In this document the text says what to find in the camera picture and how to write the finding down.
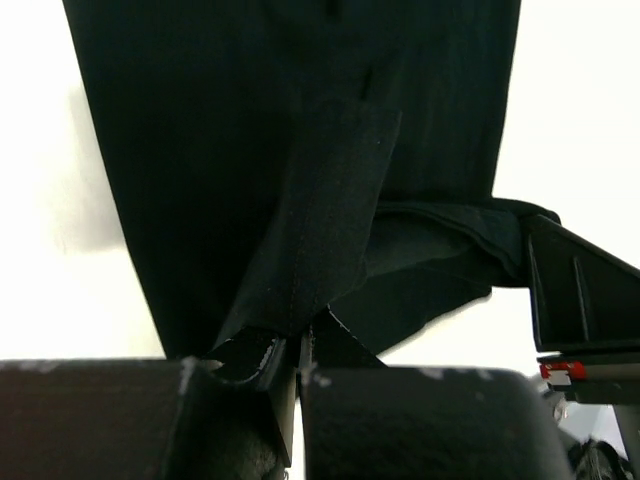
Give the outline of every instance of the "black cloth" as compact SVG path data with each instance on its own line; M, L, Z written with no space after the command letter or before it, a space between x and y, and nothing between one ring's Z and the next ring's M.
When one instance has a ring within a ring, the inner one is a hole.
M380 352L524 287L491 196L519 1L65 0L169 357L331 303Z

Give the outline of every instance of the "black plastic part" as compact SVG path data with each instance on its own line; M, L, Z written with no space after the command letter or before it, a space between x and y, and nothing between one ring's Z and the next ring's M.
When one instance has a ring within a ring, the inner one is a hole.
M309 480L573 478L517 373L318 368L302 387Z
M522 226L538 351L640 348L640 271L545 217Z
M300 369L386 368L384 362L363 346L326 308L302 335Z
M264 395L196 359L0 363L0 478L282 479Z
M290 467L293 458L293 416L296 401L296 343L273 332L245 328L205 355L218 382L227 388L253 392L270 406L273 438L279 460Z

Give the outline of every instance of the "white background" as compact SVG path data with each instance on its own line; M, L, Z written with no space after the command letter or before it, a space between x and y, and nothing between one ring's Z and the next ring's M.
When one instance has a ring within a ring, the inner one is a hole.
M636 266L639 26L637 1L525 1L495 188ZM59 1L0 1L0 86L0 358L161 356ZM384 358L533 374L535 355L527 292L497 290Z

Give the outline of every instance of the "red tab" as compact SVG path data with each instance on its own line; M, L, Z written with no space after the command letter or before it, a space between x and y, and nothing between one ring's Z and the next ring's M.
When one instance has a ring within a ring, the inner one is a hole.
M566 372L571 380L586 380L587 372L580 362L543 363L540 365L540 375L545 380L552 372Z

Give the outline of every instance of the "black fabric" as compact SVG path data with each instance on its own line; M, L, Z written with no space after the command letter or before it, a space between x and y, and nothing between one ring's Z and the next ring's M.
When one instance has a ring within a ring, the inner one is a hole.
M538 209L491 198L519 1L64 3L169 357L325 302L380 352L526 286Z

